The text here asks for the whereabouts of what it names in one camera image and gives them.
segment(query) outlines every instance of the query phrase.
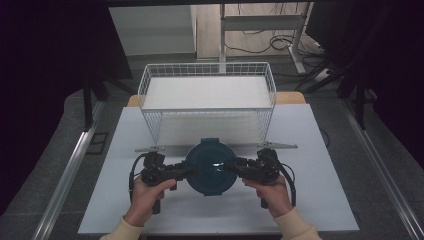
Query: wall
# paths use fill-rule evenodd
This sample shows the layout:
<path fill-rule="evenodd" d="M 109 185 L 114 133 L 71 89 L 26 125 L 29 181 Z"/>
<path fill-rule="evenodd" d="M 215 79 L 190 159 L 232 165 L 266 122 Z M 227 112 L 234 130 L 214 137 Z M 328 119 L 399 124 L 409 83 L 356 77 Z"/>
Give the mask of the wall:
<path fill-rule="evenodd" d="M 109 11 L 127 56 L 195 52 L 190 6 Z"/>

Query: round teal lid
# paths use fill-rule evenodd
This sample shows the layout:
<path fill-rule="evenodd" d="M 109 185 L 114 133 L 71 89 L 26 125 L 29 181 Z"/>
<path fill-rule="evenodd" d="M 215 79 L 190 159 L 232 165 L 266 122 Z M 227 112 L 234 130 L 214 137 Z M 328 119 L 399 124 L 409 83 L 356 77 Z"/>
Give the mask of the round teal lid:
<path fill-rule="evenodd" d="M 224 171 L 222 165 L 235 159 L 233 150 L 218 138 L 202 139 L 187 154 L 186 165 L 197 168 L 197 174 L 187 177 L 187 182 L 205 196 L 222 195 L 237 179 L 237 174 Z"/>

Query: metal rail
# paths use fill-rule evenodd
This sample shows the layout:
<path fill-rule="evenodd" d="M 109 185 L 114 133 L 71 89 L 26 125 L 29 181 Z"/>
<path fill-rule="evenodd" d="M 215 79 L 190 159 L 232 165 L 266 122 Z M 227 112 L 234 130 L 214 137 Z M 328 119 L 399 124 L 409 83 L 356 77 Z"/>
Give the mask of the metal rail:
<path fill-rule="evenodd" d="M 408 231 L 411 239 L 420 240 L 424 239 L 424 232 L 421 224 L 418 222 L 417 217 L 415 216 L 414 211 L 409 205 L 408 201 L 400 191 L 395 180 L 390 175 L 389 170 L 384 164 L 384 160 L 378 154 L 377 149 L 374 147 L 371 139 L 369 138 L 367 132 L 362 130 L 361 126 L 357 123 L 354 117 L 354 110 L 352 109 L 349 100 L 344 100 L 343 102 L 344 112 L 349 119 L 350 124 L 352 125 L 355 134 L 357 135 L 362 147 L 364 148 L 366 154 L 368 155 L 371 164 L 374 167 L 378 177 L 380 178 L 387 195 L 392 201 L 396 211 L 398 212 L 403 224 L 405 225 L 406 230 Z"/>
<path fill-rule="evenodd" d="M 100 118 L 103 107 L 104 103 L 99 101 L 94 107 L 93 125 L 89 131 L 83 132 L 81 134 L 74 152 L 69 159 L 68 165 L 66 166 L 63 175 L 57 184 L 56 190 L 50 199 L 49 205 L 47 206 L 43 217 L 41 218 L 40 223 L 38 224 L 38 227 L 32 236 L 32 240 L 49 239 L 50 233 L 53 230 L 65 199 L 68 196 L 69 190 L 78 172 L 79 166 L 81 165 L 82 159 L 84 158 L 85 152 L 87 151 L 88 145 L 90 144 L 91 138 L 96 131 L 98 120 Z"/>

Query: sleeve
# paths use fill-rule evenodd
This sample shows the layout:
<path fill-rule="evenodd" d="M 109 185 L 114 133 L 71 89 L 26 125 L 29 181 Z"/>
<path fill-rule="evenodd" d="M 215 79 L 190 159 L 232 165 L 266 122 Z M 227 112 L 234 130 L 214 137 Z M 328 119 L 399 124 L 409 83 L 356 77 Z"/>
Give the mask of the sleeve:
<path fill-rule="evenodd" d="M 274 218 L 281 232 L 282 240 L 319 240 L 317 229 L 314 225 L 306 222 L 293 208 L 289 213 Z"/>
<path fill-rule="evenodd" d="M 115 230 L 101 237 L 100 240 L 138 240 L 142 232 L 142 227 L 131 226 L 121 218 L 121 222 Z"/>

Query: white wire rack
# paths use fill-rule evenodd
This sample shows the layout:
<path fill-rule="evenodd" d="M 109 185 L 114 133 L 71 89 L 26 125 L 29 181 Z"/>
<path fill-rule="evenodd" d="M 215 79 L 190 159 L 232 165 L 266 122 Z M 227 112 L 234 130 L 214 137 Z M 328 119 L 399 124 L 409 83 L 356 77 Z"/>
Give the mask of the white wire rack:
<path fill-rule="evenodd" d="M 275 91 L 268 63 L 150 64 L 138 101 L 156 145 L 210 137 L 257 144 L 266 138 Z"/>

